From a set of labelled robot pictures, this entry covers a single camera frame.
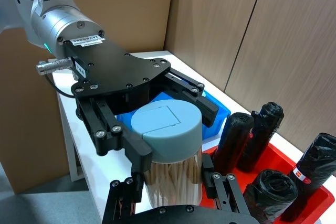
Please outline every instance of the blue tray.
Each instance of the blue tray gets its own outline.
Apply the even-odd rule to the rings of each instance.
[[[203,96],[205,96],[208,100],[212,101],[219,107],[218,114],[216,116],[214,124],[211,127],[206,127],[205,125],[202,125],[202,137],[203,137],[203,140],[205,140],[219,133],[224,120],[231,114],[231,111],[227,107],[225,107],[223,104],[221,104],[216,98],[210,95],[208,92],[203,91]],[[151,102],[160,101],[160,100],[168,100],[168,99],[172,99],[172,97],[162,92],[157,97],[155,97]],[[136,111],[137,110],[134,110],[129,113],[117,115],[117,120],[123,122],[129,129],[132,129],[131,119],[132,119],[133,114]]]

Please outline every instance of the black trash bag roll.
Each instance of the black trash bag roll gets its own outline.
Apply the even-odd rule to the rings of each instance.
[[[260,224],[273,223],[297,196],[294,182],[285,174],[271,169],[262,171],[244,191],[246,205]]]
[[[259,113],[252,111],[251,115],[254,118],[252,134],[237,163],[238,169],[246,173],[253,170],[284,118],[282,107],[275,102],[264,104]]]
[[[234,113],[225,123],[218,149],[213,155],[216,172],[226,175],[235,168],[254,125],[252,116],[246,113]]]
[[[299,196],[281,216],[293,221],[302,213],[311,195],[336,172],[336,137],[320,133],[289,173],[296,184]]]

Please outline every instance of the green led light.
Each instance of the green led light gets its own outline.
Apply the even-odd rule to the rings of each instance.
[[[48,51],[52,54],[52,51],[50,50],[50,48],[48,47],[48,45],[46,43],[44,43],[44,46],[48,49]]]

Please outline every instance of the white table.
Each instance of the white table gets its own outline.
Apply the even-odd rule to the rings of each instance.
[[[205,90],[213,95],[218,101],[224,104],[231,113],[249,113],[242,106],[224,94],[221,90],[212,85],[209,81],[200,76],[185,63],[168,51],[144,52],[133,54],[139,58],[164,58],[168,60],[172,67],[187,76],[205,84]],[[75,83],[70,70],[56,71],[53,73],[54,82],[62,91],[71,94],[70,87]],[[131,163],[124,156],[124,150],[110,151],[106,156],[100,157],[96,154],[96,149],[91,141],[89,134],[81,120],[76,116],[76,102],[74,99],[67,98],[58,94],[60,113],[64,128],[65,142],[69,161],[71,179],[77,180],[83,177],[80,168],[75,161],[75,149],[79,156],[80,164],[89,190],[97,206],[100,218],[102,219],[106,200],[109,192],[109,184],[112,180],[124,181],[130,176]],[[204,141],[203,150],[216,146],[219,142],[220,134]],[[286,141],[283,137],[275,134],[270,141],[276,148],[285,153],[294,162],[302,156],[302,152]],[[336,178],[329,178],[324,186],[336,196]],[[137,204],[136,212],[151,209],[147,192],[144,189],[142,202]],[[317,223],[332,224],[336,220],[336,204],[334,203],[320,218]]]

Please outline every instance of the gray floor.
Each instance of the gray floor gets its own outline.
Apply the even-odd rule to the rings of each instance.
[[[1,224],[99,224],[85,180],[67,175],[14,195],[0,164]]]

